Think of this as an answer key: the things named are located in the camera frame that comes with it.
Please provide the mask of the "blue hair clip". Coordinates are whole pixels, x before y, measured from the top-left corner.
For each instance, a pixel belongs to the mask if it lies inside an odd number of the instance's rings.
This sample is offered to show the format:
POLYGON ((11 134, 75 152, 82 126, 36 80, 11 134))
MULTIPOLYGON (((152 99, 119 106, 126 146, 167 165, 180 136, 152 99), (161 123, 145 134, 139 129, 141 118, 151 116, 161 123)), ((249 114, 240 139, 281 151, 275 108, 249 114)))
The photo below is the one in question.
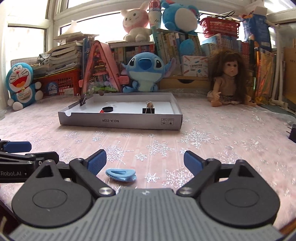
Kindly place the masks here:
POLYGON ((119 182, 134 182, 137 179, 134 169, 110 168, 105 171, 106 175, 112 180, 119 182))

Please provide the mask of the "large black binder clip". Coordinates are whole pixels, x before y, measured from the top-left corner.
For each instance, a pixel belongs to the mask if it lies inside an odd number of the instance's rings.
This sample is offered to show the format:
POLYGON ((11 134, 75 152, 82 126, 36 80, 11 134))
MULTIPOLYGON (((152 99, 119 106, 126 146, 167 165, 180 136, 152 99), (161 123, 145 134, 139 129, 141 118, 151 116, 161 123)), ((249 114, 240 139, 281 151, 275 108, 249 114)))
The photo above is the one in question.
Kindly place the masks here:
POLYGON ((154 104, 152 101, 146 101, 146 107, 142 109, 142 113, 143 114, 147 114, 147 113, 151 113, 154 114, 155 113, 155 109, 154 109, 154 104))

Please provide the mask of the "Doraemon plush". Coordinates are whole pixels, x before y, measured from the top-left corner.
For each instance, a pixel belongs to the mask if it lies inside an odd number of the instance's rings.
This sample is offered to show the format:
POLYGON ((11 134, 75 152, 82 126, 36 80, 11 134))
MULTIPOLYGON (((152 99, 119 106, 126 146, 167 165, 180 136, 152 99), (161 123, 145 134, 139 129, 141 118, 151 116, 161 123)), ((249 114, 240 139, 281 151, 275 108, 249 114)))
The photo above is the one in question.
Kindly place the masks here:
POLYGON ((8 106, 19 111, 43 99, 41 82, 33 83, 33 69, 27 63, 16 63, 6 76, 6 87, 11 94, 8 106))

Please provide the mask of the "black round lid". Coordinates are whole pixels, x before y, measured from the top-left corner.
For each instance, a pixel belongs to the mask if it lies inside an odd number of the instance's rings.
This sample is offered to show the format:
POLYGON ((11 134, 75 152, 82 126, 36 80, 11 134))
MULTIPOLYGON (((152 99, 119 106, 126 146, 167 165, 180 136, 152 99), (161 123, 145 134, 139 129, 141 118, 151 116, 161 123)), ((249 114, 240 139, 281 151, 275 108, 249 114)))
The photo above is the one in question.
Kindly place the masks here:
POLYGON ((113 107, 112 106, 106 106, 106 107, 103 107, 102 110, 104 111, 104 113, 110 113, 110 112, 113 112, 113 107))

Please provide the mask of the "small binder clip on tray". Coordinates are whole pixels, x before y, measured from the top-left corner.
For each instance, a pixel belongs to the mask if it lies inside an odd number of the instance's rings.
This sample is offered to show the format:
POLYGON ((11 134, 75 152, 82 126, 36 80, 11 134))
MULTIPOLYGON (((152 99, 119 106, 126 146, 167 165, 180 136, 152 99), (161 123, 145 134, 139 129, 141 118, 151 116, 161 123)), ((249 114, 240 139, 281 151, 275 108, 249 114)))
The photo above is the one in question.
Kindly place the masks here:
POLYGON ((77 94, 77 97, 80 97, 80 99, 79 99, 80 106, 83 106, 84 104, 86 104, 88 94, 77 94))

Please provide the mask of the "clear plastic cup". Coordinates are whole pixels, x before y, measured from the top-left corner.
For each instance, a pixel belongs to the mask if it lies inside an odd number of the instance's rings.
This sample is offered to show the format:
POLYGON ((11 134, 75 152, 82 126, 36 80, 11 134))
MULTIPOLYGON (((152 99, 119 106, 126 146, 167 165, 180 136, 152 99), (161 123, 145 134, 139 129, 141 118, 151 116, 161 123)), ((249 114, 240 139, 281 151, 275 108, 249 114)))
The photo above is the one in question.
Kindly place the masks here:
POLYGON ((112 106, 113 108, 115 108, 117 102, 115 102, 115 101, 108 101, 108 102, 106 102, 106 104, 107 104, 108 106, 112 106))

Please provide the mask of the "white cardboard box tray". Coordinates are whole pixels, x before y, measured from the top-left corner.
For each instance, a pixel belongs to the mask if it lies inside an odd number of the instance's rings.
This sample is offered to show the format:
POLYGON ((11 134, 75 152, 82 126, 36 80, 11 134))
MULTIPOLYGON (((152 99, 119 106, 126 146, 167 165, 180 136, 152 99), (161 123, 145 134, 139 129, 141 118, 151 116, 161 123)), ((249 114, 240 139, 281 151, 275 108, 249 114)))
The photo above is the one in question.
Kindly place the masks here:
POLYGON ((131 128, 144 130, 176 130, 183 122, 183 114, 176 98, 167 92, 93 94, 80 106, 79 101, 58 111, 61 125, 100 128, 131 128), (146 101, 152 101, 155 113, 143 114, 146 101), (100 113, 106 102, 117 102, 113 112, 100 113))

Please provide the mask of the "red plastic crate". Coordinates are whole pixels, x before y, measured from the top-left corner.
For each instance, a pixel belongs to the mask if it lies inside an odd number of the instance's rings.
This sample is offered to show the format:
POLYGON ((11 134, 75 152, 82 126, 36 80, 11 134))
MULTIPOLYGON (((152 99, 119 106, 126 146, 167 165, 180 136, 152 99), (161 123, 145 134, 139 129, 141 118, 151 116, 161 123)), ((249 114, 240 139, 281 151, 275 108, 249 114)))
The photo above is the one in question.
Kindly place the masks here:
POLYGON ((51 74, 33 79, 33 82, 41 82, 41 90, 44 96, 77 95, 81 93, 79 81, 81 69, 74 68, 60 73, 51 74))

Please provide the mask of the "pink triangular dollhouse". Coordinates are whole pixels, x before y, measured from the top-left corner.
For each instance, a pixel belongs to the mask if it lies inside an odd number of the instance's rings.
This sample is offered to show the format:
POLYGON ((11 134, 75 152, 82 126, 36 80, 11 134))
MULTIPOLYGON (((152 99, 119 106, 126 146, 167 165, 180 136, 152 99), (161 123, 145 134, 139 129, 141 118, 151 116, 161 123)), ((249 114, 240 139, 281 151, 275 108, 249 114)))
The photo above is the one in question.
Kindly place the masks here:
POLYGON ((81 94, 99 94, 122 92, 122 88, 130 83, 127 75, 119 73, 118 65, 108 44, 94 41, 90 47, 81 94))

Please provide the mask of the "wooden drawer shelf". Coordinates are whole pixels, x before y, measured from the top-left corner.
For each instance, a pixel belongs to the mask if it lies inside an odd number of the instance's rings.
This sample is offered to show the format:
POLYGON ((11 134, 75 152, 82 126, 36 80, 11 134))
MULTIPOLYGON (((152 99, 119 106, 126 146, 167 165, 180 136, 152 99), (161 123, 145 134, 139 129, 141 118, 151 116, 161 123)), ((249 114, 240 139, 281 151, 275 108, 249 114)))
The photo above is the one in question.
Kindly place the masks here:
POLYGON ((159 83, 159 89, 210 89, 210 80, 205 77, 170 76, 163 78, 159 83))

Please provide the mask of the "brown-haired doll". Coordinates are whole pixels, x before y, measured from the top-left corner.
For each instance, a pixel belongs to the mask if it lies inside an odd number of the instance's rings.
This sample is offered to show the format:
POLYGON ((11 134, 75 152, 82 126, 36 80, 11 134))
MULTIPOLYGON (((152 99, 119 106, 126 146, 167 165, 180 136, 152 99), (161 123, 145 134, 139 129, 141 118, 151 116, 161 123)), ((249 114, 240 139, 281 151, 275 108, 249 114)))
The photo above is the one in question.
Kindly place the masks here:
POLYGON ((247 68, 243 57, 230 49, 214 51, 208 60, 208 77, 211 90, 207 99, 212 107, 244 104, 256 106, 247 94, 247 68))

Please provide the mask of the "white stationery box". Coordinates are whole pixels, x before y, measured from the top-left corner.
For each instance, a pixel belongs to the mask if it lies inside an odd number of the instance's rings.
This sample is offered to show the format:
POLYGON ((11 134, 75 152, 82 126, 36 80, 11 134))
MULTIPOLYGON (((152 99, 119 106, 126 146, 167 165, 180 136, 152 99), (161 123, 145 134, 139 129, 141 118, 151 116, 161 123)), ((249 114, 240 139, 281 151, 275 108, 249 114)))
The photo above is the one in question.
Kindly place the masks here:
POLYGON ((208 77, 208 57, 182 56, 182 75, 189 77, 208 77))

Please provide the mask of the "stack of books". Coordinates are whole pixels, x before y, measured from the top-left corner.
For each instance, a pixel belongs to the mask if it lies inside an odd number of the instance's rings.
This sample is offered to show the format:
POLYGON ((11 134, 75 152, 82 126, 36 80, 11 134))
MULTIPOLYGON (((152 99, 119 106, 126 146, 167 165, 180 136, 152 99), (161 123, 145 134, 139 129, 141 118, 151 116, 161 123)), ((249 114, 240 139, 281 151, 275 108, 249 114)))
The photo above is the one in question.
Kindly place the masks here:
POLYGON ((95 34, 84 34, 82 32, 64 33, 56 37, 55 41, 60 45, 37 57, 37 63, 32 66, 34 75, 40 77, 80 67, 83 43, 94 40, 95 37, 95 34))

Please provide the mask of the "blue Stitch plush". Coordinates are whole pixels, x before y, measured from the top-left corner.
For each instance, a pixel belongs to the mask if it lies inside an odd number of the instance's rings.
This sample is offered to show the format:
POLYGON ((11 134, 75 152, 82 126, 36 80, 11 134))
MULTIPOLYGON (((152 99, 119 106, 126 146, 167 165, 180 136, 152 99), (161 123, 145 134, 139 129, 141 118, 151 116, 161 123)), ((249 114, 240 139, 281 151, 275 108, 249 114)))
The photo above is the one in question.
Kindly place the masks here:
POLYGON ((171 75, 176 67, 176 59, 167 64, 156 54, 142 52, 133 56, 127 64, 122 63, 122 75, 132 80, 131 86, 124 86, 122 92, 156 92, 157 83, 171 75))

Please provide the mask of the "blue round plush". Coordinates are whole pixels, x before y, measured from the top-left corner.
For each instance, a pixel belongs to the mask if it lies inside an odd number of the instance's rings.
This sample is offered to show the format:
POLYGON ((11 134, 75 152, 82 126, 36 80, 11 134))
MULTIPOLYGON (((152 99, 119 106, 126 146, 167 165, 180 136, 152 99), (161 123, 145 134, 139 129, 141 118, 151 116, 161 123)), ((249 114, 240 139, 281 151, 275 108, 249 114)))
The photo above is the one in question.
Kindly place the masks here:
POLYGON ((162 21, 170 31, 184 33, 187 39, 179 45, 180 56, 193 56, 196 53, 194 41, 188 36, 197 36, 195 32, 199 21, 199 10, 193 5, 175 3, 173 1, 161 1, 164 8, 162 21))

